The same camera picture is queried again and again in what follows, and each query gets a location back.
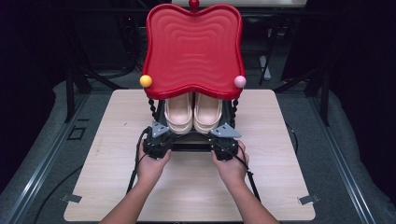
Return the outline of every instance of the table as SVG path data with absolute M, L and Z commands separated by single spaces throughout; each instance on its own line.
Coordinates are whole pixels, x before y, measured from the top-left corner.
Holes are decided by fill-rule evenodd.
M 225 3 L 234 7 L 305 7 L 307 0 L 200 0 L 200 7 Z M 181 7 L 188 7 L 189 0 L 172 0 Z
M 69 202 L 67 221 L 101 220 L 125 195 L 134 169 L 135 145 L 151 125 L 143 90 L 114 91 Z M 235 129 L 242 134 L 249 167 L 262 203 L 278 220 L 311 220 L 312 204 L 276 96 L 270 90 L 243 90 Z M 233 199 L 209 152 L 172 152 L 139 221 L 239 221 Z

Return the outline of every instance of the pink ball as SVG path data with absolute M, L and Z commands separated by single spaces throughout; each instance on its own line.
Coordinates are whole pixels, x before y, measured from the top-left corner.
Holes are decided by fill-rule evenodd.
M 235 84 L 235 86 L 237 88 L 244 88 L 245 85 L 247 84 L 247 80 L 245 79 L 245 77 L 243 76 L 237 76 L 234 80 L 233 80 L 233 84 Z

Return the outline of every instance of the hand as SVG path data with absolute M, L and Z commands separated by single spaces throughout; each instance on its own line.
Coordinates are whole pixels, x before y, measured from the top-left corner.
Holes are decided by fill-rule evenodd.
M 240 146 L 240 148 L 238 148 L 238 153 L 236 154 L 236 156 L 243 160 L 245 154 L 245 163 L 248 164 L 249 158 L 248 154 L 246 154 L 245 152 L 246 146 L 239 140 L 238 145 Z M 220 177 L 227 188 L 229 186 L 245 184 L 245 176 L 247 171 L 245 166 L 240 161 L 235 158 L 229 161 L 218 161 L 214 151 L 212 151 L 212 161 L 218 167 Z
M 160 179 L 163 167 L 171 158 L 171 149 L 168 149 L 165 156 L 159 160 L 152 159 L 145 154 L 142 141 L 139 147 L 139 160 L 141 161 L 137 166 L 137 183 L 149 184 L 153 187 Z

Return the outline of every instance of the chair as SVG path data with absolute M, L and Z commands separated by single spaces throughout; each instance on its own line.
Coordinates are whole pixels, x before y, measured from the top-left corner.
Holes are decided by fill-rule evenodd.
M 277 15 L 243 17 L 241 52 L 244 65 L 247 71 L 260 68 L 260 85 L 264 81 L 276 36 L 284 21 L 283 17 Z

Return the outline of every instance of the shoe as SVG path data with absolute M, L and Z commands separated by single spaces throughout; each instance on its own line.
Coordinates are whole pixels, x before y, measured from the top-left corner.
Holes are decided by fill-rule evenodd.
M 188 133 L 192 128 L 191 95 L 186 93 L 166 99 L 164 114 L 172 132 Z
M 222 101 L 200 93 L 195 95 L 194 128 L 198 133 L 209 133 L 217 128 L 221 118 Z

